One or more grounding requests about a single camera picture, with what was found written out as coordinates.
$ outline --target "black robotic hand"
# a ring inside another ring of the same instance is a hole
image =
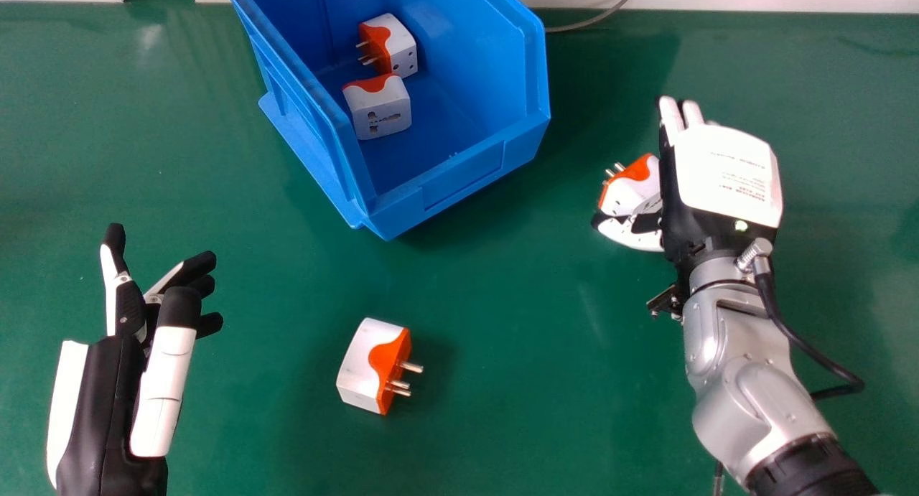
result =
[[[178,263],[142,294],[124,247],[124,228],[109,225],[99,248],[108,336],[60,351],[47,453],[62,496],[165,494],[194,342],[223,326],[219,313],[201,315],[214,253]]]

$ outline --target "robotic arm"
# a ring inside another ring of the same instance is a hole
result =
[[[182,261],[146,294],[124,260],[124,228],[99,248],[108,336],[64,342],[48,428],[48,474],[62,496],[162,496],[195,340],[220,330],[201,316],[217,257]]]
[[[663,251],[676,282],[648,303],[683,325],[693,427],[706,450],[758,496],[870,496],[879,490],[844,453],[819,398],[863,382],[785,325],[769,256],[782,218],[768,143],[707,123],[695,101],[658,101],[661,158],[610,173],[594,227],[611,240]],[[846,379],[814,394],[790,345]]]

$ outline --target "blue bin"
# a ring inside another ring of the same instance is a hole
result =
[[[232,0],[274,126],[352,228],[384,240],[532,160],[549,124],[542,22],[518,0]],[[385,12],[416,38],[413,126],[359,141],[344,84],[358,25]]]

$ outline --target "metal pin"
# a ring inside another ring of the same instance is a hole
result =
[[[403,368],[403,369],[405,369],[405,370],[409,370],[409,371],[414,372],[414,373],[416,373],[416,374],[421,374],[422,372],[424,372],[423,366],[415,365],[415,364],[410,364],[409,362],[401,362],[401,364],[399,364],[399,366],[401,366],[401,368]]]

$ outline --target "cable connector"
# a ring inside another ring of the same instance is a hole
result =
[[[377,319],[364,319],[351,339],[335,382],[345,403],[386,415],[394,396],[411,397],[411,386],[401,380],[404,371],[421,374],[424,368],[408,362],[411,335],[407,328]]]

